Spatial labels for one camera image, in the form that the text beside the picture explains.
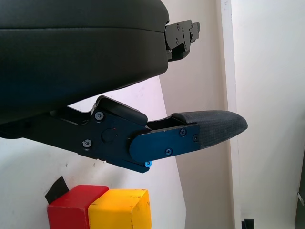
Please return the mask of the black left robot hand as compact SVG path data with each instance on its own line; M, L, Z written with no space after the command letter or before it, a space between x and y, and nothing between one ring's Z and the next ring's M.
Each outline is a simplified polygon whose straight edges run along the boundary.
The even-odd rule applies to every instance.
M191 20L170 24L159 0L1 1L0 136L140 173L237 136L248 124L233 112L148 121L104 96L165 73L199 32Z

